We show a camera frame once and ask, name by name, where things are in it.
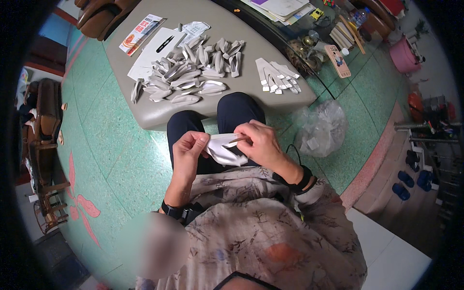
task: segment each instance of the rubik's cube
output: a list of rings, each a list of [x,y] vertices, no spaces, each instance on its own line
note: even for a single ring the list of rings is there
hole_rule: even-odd
[[[325,6],[334,7],[335,0],[322,0]]]

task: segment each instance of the yellow toy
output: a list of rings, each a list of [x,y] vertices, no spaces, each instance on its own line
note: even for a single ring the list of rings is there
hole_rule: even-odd
[[[322,11],[321,9],[317,8],[316,10],[313,11],[313,13],[311,13],[311,16],[318,20],[319,17],[323,16],[324,15],[324,11]]]

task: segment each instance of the water bottle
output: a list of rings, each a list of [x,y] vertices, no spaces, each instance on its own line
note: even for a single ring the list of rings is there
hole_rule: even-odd
[[[369,8],[364,8],[358,11],[355,11],[352,14],[351,19],[349,20],[351,23],[353,23],[356,26],[356,29],[359,29],[361,25],[367,21],[367,18],[369,17],[370,10]]]

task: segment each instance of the blue wall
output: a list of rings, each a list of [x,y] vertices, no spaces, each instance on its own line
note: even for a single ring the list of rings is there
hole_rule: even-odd
[[[70,26],[71,23],[52,13],[39,31],[39,35],[66,46]]]

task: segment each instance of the stack of books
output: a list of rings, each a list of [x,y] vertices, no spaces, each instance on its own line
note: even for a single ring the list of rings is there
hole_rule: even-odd
[[[355,43],[354,37],[342,22],[337,23],[335,28],[332,29],[330,37],[338,44],[340,50],[343,48],[349,49]]]
[[[285,22],[301,10],[310,11],[312,6],[309,0],[251,0],[253,4]]]

